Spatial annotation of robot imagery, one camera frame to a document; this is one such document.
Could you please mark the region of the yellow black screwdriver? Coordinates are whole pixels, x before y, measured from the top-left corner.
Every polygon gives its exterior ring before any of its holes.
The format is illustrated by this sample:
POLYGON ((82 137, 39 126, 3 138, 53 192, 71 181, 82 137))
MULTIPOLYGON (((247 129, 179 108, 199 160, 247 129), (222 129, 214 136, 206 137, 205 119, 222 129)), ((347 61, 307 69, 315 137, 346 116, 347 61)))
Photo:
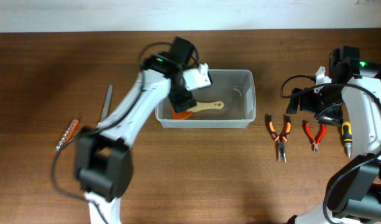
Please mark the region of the yellow black screwdriver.
POLYGON ((341 126, 342 143, 346 150, 348 158, 351 157, 352 151, 352 129, 349 121, 344 121, 341 126))

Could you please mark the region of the orange scraper wooden handle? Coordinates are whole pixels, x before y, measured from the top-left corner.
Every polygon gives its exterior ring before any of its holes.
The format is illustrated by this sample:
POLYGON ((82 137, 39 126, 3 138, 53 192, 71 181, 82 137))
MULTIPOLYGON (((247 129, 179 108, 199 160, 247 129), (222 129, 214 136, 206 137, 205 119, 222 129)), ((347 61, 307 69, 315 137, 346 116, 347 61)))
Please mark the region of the orange scraper wooden handle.
POLYGON ((175 112, 175 110, 172 110, 172 118, 173 119, 188 119, 194 113, 197 113, 200 111, 221 110, 223 108, 224 108, 224 103, 222 101, 213 101, 209 103, 197 102, 196 106, 190 109, 187 109, 186 111, 182 111, 180 113, 177 113, 175 112))

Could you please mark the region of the orange black needle-nose pliers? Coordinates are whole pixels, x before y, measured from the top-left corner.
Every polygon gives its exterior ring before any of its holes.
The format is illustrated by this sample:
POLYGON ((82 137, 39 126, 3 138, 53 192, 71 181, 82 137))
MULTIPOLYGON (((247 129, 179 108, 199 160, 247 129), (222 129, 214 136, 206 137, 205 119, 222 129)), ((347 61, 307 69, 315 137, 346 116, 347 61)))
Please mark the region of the orange black needle-nose pliers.
POLYGON ((277 161, 287 163, 285 143, 288 141, 292 129, 291 118, 288 115, 284 116, 284 127, 281 133, 276 132, 272 122, 272 115, 266 114, 265 120, 269 135, 277 145, 277 161))

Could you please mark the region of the clear plastic container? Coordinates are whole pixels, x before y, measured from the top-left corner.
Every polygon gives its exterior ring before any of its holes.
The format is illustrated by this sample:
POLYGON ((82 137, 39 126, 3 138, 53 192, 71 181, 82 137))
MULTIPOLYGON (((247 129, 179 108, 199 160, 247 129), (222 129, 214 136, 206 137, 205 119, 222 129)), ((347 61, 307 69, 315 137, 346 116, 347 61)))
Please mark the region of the clear plastic container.
POLYGON ((168 98, 155 108, 155 117, 164 128, 246 128, 257 114, 255 85, 249 70, 209 71, 213 84, 192 94, 199 103, 223 102, 220 110, 193 113, 187 119, 173 119, 168 98))

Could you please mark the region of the yellow black metal file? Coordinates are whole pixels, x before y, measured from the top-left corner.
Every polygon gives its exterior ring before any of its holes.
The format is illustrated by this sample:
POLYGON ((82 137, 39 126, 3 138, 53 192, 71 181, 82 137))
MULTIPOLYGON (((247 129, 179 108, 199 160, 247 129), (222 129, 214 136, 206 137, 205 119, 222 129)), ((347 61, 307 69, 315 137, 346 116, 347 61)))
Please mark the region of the yellow black metal file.
POLYGON ((108 90, 106 92, 106 97, 104 100, 103 109, 101 112, 101 118, 100 118, 98 124, 100 124, 102 121, 104 121, 108 117, 109 107, 110 107, 111 98, 112 98, 112 92, 113 92, 113 85, 109 85, 108 90))

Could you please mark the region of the orange socket bit holder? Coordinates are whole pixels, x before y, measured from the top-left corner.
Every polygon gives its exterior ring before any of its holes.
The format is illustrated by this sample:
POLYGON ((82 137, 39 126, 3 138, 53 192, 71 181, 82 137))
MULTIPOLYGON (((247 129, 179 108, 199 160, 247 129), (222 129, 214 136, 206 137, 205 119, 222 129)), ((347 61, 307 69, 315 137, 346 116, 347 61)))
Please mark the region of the orange socket bit holder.
POLYGON ((78 127, 79 124, 80 124, 80 120, 79 120, 78 118, 74 118, 74 119, 71 121, 69 127, 68 127, 67 130, 63 133, 63 136, 61 137, 60 141, 58 142, 57 146, 55 147, 55 150, 56 150, 56 151, 58 151, 59 149, 61 149, 61 147, 62 147, 68 140, 70 140, 70 139, 73 137, 73 135, 74 135, 74 133, 75 133, 75 131, 76 131, 76 129, 77 129, 77 127, 78 127))

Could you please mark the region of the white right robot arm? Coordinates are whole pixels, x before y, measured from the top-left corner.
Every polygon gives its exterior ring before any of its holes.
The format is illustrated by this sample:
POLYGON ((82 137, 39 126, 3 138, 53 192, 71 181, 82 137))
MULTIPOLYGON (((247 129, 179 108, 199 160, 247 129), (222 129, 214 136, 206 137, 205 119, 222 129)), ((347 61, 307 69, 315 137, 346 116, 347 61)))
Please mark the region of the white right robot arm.
POLYGON ((323 201, 289 223, 381 222, 381 64, 360 59, 357 47, 342 46, 329 56, 329 68, 310 77, 314 86, 295 88, 287 107, 313 113, 320 124, 351 124, 350 162, 326 186, 323 201))

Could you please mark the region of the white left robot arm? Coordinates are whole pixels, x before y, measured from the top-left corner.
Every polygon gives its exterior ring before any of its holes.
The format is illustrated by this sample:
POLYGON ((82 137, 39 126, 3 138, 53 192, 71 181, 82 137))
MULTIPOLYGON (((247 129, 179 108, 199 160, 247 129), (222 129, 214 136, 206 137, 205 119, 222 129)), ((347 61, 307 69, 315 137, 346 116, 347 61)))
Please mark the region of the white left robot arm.
POLYGON ((105 120, 80 131, 73 174, 92 223, 120 223, 121 197, 133 175, 131 147, 154 108, 165 98, 177 113, 196 106, 191 92, 209 77, 198 59, 196 47, 176 37, 168 51, 140 60, 138 79, 105 120))

